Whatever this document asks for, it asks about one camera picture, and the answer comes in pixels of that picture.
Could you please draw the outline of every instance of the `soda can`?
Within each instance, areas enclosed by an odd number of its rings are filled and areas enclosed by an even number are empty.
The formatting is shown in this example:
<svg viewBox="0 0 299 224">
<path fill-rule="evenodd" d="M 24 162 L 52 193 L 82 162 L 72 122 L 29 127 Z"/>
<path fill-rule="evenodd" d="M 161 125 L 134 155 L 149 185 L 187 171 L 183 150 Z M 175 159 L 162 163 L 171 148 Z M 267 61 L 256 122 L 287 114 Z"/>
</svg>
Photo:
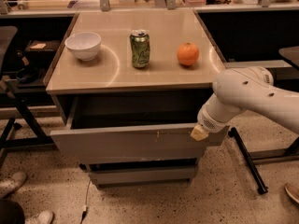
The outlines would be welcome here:
<svg viewBox="0 0 299 224">
<path fill-rule="evenodd" d="M 130 35 L 132 66 L 144 68 L 150 62 L 150 36 L 145 30 L 133 30 Z"/>
</svg>

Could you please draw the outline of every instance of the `speckled floor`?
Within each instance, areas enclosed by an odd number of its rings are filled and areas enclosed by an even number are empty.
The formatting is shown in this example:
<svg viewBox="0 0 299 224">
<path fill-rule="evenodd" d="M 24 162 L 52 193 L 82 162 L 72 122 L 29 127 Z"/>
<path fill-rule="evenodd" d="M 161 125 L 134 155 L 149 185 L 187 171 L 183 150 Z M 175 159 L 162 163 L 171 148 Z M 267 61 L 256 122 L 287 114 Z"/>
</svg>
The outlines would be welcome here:
<svg viewBox="0 0 299 224">
<path fill-rule="evenodd" d="M 38 119 L 49 133 L 61 129 L 59 118 Z M 6 120 L 0 120 L 3 130 Z M 17 137 L 30 136 L 23 124 Z M 249 151 L 287 147 L 296 135 L 252 112 L 231 121 Z M 55 213 L 53 223 L 73 224 L 81 219 L 89 177 L 76 157 L 56 148 L 10 149 L 0 179 L 23 170 L 25 185 L 8 198 L 21 204 L 27 217 L 44 209 Z M 284 191 L 284 184 L 299 186 L 299 160 L 258 165 L 269 192 L 259 195 L 257 185 L 233 138 L 209 147 L 191 182 L 147 184 L 97 189 L 90 185 L 84 224 L 119 223 L 263 223 L 297 224 L 299 205 Z"/>
</svg>

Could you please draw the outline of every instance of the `foot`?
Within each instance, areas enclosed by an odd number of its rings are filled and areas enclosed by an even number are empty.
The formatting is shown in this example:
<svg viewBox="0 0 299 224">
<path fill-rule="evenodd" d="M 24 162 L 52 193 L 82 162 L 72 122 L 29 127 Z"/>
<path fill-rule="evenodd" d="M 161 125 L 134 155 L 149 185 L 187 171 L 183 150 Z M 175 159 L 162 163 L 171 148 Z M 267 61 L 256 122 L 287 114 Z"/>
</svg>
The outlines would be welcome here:
<svg viewBox="0 0 299 224">
<path fill-rule="evenodd" d="M 299 204 L 299 188 L 297 188 L 291 183 L 287 183 L 284 186 L 284 189 L 286 190 L 290 198 L 292 198 L 295 202 Z"/>
<path fill-rule="evenodd" d="M 50 224 L 54 219 L 54 214 L 50 210 L 42 211 L 40 214 L 25 220 L 25 224 Z"/>
<path fill-rule="evenodd" d="M 11 178 L 0 182 L 0 199 L 19 189 L 27 179 L 25 172 L 15 173 Z"/>
</svg>

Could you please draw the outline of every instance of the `shoe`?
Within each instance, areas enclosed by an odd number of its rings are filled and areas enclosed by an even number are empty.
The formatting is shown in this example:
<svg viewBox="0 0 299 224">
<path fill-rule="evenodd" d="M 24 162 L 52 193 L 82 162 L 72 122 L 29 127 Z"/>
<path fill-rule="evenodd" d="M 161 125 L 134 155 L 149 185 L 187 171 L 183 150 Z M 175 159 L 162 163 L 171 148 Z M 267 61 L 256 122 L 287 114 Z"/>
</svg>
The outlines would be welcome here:
<svg viewBox="0 0 299 224">
<path fill-rule="evenodd" d="M 25 172 L 15 173 L 11 178 L 0 182 L 0 199 L 19 189 L 27 179 Z"/>
<path fill-rule="evenodd" d="M 292 198 L 295 202 L 299 204 L 299 188 L 297 188 L 291 183 L 287 183 L 284 186 L 284 189 L 286 190 L 290 198 Z"/>
<path fill-rule="evenodd" d="M 54 213 L 50 210 L 42 211 L 40 214 L 25 220 L 25 224 L 50 224 L 54 219 Z"/>
</svg>

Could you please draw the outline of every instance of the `cable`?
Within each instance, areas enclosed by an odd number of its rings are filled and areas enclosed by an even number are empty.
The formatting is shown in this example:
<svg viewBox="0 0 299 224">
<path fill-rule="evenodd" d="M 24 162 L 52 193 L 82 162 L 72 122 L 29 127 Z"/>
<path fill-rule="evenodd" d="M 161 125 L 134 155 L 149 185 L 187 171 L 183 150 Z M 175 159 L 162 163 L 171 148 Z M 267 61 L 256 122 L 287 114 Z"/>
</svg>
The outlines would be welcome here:
<svg viewBox="0 0 299 224">
<path fill-rule="evenodd" d="M 88 186 L 87 186 L 87 190 L 86 190 L 85 204 L 83 205 L 83 212 L 82 212 L 82 218 L 81 218 L 80 224 L 83 223 L 83 220 L 84 220 L 85 217 L 87 216 L 87 196 L 88 196 L 88 190 L 89 190 L 89 188 L 90 188 L 90 185 L 91 185 L 91 179 L 90 179 L 90 181 L 88 182 Z"/>
</svg>

